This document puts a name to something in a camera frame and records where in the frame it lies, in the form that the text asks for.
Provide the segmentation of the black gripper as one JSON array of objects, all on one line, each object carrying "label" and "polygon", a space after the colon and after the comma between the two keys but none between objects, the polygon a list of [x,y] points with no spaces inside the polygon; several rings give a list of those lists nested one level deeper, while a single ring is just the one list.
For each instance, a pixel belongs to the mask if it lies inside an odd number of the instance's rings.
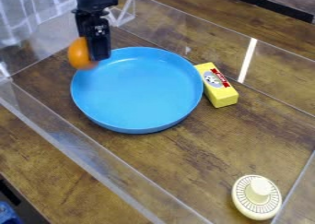
[{"label": "black gripper", "polygon": [[89,59],[101,61],[110,56],[110,30],[105,16],[105,8],[115,6],[118,0],[75,0],[74,15],[78,36],[85,36]]}]

